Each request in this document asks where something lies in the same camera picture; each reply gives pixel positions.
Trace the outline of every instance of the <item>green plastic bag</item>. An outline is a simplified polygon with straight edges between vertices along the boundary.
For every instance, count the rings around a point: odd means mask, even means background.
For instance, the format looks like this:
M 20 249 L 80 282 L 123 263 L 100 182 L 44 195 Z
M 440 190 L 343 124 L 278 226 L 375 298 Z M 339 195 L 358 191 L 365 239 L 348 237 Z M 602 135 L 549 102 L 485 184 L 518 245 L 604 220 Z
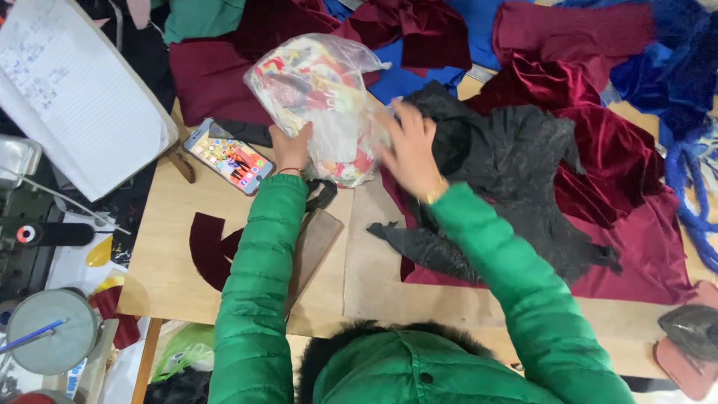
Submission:
M 191 323 L 169 340 L 151 382 L 169 379 L 185 367 L 211 370 L 215 358 L 215 327 Z

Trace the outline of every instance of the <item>person's left hand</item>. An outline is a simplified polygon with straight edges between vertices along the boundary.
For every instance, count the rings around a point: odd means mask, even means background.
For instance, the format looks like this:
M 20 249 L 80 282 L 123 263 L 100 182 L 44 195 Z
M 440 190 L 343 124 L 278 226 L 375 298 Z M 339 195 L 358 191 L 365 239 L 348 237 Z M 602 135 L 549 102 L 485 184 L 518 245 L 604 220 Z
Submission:
M 312 123 L 304 125 L 299 135 L 295 138 L 287 136 L 277 125 L 269 127 L 276 171 L 284 171 L 282 174 L 299 175 L 309 159 L 307 144 L 314 134 Z

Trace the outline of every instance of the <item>thread spool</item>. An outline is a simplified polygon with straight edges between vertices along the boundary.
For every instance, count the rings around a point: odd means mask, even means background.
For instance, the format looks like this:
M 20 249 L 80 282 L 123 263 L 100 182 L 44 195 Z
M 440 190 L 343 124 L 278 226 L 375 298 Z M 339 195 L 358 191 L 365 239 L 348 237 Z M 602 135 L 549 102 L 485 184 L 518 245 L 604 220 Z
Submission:
M 33 223 L 17 230 L 17 241 L 30 247 L 79 247 L 95 238 L 95 229 L 86 223 Z

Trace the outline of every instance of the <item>lined paper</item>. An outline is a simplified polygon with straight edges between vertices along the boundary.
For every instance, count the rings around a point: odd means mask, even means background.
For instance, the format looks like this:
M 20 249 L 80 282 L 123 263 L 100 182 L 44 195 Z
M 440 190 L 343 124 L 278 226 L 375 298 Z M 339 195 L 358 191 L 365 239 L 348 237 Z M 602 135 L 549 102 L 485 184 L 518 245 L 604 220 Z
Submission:
M 167 147 L 167 115 L 76 7 L 19 0 L 0 29 L 0 68 L 47 131 L 18 126 L 95 200 Z

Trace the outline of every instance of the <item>green puffer jacket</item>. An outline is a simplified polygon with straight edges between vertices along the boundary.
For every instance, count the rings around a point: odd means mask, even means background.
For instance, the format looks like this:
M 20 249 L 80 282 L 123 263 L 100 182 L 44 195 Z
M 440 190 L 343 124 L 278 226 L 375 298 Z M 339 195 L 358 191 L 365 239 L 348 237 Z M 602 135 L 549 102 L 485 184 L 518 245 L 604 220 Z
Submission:
M 210 404 L 294 402 L 282 303 L 306 194 L 292 175 L 262 182 L 222 292 Z M 335 354 L 314 403 L 635 402 L 566 284 L 493 208 L 458 184 L 432 213 L 501 303 L 526 378 L 442 337 L 388 331 Z

